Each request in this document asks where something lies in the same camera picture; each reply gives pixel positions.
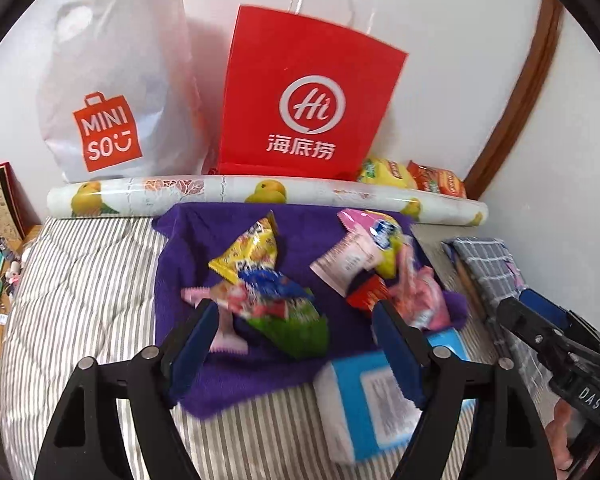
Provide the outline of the person's right hand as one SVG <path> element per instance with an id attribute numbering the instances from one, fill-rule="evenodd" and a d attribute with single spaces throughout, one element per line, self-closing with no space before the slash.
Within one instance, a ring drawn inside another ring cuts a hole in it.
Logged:
<path id="1" fill-rule="evenodd" d="M 572 407 L 560 399 L 554 406 L 553 419 L 545 427 L 545 433 L 552 451 L 556 476 L 559 480 L 568 478 L 568 470 L 573 458 L 568 450 L 567 427 L 573 414 Z"/>

